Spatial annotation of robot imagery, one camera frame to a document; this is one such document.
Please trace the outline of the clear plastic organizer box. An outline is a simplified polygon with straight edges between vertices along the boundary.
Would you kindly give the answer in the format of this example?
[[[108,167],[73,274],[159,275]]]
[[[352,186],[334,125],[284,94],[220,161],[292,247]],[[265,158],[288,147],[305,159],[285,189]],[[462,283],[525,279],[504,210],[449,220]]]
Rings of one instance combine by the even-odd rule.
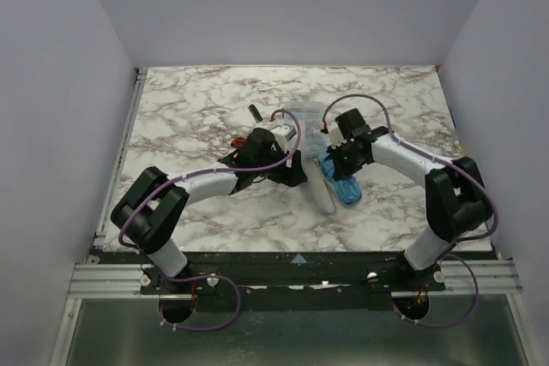
[[[326,150],[323,128],[324,104],[315,101],[287,101],[284,108],[299,121],[301,139],[299,150],[305,159],[317,160]]]

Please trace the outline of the aluminium frame rail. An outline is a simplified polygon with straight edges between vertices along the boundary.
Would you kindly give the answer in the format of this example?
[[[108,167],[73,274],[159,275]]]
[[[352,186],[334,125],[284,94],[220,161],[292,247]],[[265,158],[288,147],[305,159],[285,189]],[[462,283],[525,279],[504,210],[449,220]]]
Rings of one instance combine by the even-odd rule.
[[[76,265],[69,282],[68,298],[130,299],[141,296],[140,279],[150,264]]]

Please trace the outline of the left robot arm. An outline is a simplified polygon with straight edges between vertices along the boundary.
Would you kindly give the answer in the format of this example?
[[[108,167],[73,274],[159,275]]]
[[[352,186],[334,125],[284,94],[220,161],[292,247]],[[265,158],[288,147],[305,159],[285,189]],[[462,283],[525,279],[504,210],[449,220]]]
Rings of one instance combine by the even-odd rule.
[[[220,195],[234,195],[263,177],[288,187],[306,181],[300,166],[299,132],[294,126],[255,128],[211,168],[168,175],[145,169],[111,212],[111,222],[130,246],[161,272],[177,277],[188,265],[172,234],[187,206]]]

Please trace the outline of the blue folding umbrella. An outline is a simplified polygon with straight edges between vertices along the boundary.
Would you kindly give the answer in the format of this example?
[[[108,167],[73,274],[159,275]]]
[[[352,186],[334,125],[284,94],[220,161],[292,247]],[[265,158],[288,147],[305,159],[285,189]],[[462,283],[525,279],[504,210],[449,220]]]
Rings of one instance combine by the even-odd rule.
[[[324,181],[335,193],[335,197],[345,207],[352,207],[362,199],[362,189],[355,177],[335,179],[335,163],[329,155],[318,160]]]

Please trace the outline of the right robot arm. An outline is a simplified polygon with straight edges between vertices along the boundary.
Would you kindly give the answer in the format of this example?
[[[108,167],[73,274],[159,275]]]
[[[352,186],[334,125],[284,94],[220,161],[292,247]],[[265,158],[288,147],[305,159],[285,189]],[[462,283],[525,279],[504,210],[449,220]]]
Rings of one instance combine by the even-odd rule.
[[[410,271],[432,267],[462,235],[493,218],[494,207],[469,157],[438,157],[397,136],[390,125],[372,128],[357,109],[346,111],[322,132],[334,162],[334,179],[353,176],[365,165],[379,164],[399,172],[425,190],[427,227],[402,252]]]

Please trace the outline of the red black utility knife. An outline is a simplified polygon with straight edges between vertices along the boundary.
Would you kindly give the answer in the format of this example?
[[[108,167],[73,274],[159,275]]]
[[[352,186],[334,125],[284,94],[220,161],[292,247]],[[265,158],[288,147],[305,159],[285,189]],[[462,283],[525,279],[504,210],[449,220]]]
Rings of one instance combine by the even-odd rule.
[[[231,147],[242,148],[245,145],[246,141],[247,139],[245,137],[237,137],[231,142]]]

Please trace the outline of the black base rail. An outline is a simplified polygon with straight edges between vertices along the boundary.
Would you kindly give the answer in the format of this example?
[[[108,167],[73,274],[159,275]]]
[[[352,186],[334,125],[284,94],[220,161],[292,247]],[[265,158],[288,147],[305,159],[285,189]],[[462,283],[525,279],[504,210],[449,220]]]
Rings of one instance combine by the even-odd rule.
[[[201,311],[390,310],[394,294],[443,291],[438,265],[416,273],[398,252],[189,252],[173,282],[143,267],[142,295]]]

